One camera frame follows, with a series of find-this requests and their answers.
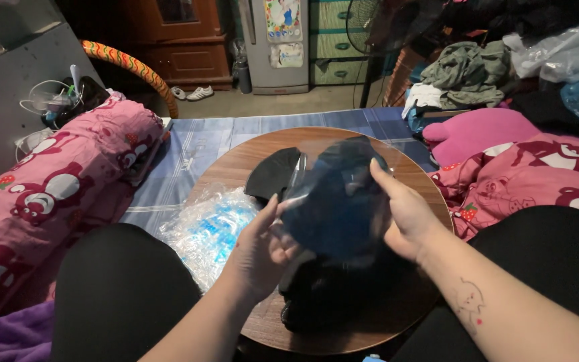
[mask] pink bedsheet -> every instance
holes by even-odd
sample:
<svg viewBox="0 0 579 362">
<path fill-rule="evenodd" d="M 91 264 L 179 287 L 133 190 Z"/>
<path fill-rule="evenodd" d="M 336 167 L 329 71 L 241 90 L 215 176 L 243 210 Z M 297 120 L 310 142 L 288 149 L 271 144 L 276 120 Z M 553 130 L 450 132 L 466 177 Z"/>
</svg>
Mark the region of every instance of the pink bedsheet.
<svg viewBox="0 0 579 362">
<path fill-rule="evenodd" d="M 0 311 L 54 297 L 66 249 L 126 210 L 133 190 L 120 181 L 162 135 L 162 120 L 115 92 L 70 121 L 0 176 Z"/>
<path fill-rule="evenodd" d="M 515 211 L 535 205 L 579 209 L 579 138 L 541 133 L 498 145 L 429 173 L 470 240 Z"/>
</svg>

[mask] wooden table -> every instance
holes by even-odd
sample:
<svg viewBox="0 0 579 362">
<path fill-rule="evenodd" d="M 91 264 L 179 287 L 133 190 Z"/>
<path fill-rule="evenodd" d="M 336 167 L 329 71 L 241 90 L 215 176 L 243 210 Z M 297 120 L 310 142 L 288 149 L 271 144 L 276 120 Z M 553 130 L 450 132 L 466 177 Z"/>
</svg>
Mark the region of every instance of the wooden table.
<svg viewBox="0 0 579 362">
<path fill-rule="evenodd" d="M 283 129 L 255 137 L 225 153 L 198 179 L 188 200 L 194 200 L 208 185 L 222 183 L 240 187 L 256 165 L 270 154 L 287 147 L 299 147 L 310 140 L 336 140 L 358 136 L 359 133 L 329 127 L 298 127 Z M 394 168 L 395 177 L 412 187 L 428 201 L 435 215 L 452 230 L 446 203 L 437 187 L 414 161 L 394 148 L 371 138 L 374 148 Z M 372 296 L 360 298 L 373 299 Z M 438 298 L 434 284 L 414 271 L 405 276 L 388 298 L 374 300 L 357 317 L 336 328 L 336 333 L 295 334 L 280 321 L 285 305 L 276 294 L 267 306 L 254 310 L 241 333 L 263 345 L 293 352 L 326 355 L 356 352 L 390 340 L 413 325 L 432 308 Z"/>
</svg>

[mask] hand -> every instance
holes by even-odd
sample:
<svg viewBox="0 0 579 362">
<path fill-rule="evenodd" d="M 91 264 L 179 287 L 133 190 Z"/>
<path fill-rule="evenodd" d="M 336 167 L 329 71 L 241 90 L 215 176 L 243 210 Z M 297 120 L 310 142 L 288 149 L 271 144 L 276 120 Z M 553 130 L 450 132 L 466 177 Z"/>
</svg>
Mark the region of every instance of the hand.
<svg viewBox="0 0 579 362">
<path fill-rule="evenodd" d="M 374 159 L 370 174 L 390 197 L 392 224 L 385 233 L 385 242 L 398 255 L 417 261 L 424 248 L 448 233 L 423 197 L 388 175 Z"/>
<path fill-rule="evenodd" d="M 294 239 L 280 230 L 280 224 L 272 225 L 280 213 L 278 197 L 274 195 L 241 231 L 220 276 L 228 278 L 256 303 L 276 288 L 285 267 L 299 250 Z"/>
</svg>

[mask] white sneaker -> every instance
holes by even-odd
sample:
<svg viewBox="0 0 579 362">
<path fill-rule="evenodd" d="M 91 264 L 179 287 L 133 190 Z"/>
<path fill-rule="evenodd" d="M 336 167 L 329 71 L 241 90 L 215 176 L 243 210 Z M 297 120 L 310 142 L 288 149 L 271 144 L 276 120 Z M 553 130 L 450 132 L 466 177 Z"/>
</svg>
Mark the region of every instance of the white sneaker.
<svg viewBox="0 0 579 362">
<path fill-rule="evenodd" d="M 206 87 L 206 88 L 198 87 L 198 88 L 196 88 L 196 90 L 194 90 L 194 93 L 189 94 L 187 96 L 187 100 L 189 102 L 197 102 L 197 101 L 200 101 L 201 99 L 211 97 L 212 95 L 213 95 L 213 89 L 211 88 L 211 86 Z"/>
<path fill-rule="evenodd" d="M 176 97 L 177 99 L 180 99 L 181 101 L 187 99 L 185 91 L 181 90 L 179 87 L 172 87 L 171 93 L 173 93 L 173 96 Z"/>
</svg>

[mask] fan pole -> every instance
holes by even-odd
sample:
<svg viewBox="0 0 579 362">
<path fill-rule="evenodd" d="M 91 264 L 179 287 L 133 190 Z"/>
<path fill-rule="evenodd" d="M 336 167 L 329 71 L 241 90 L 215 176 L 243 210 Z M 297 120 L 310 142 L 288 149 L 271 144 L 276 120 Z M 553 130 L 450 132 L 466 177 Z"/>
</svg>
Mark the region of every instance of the fan pole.
<svg viewBox="0 0 579 362">
<path fill-rule="evenodd" d="M 368 55 L 368 66 L 366 69 L 366 79 L 364 81 L 364 88 L 361 92 L 361 101 L 359 102 L 359 108 L 366 108 L 368 105 L 368 96 L 370 95 L 370 86 L 372 85 L 372 72 L 374 65 L 374 56 Z"/>
</svg>

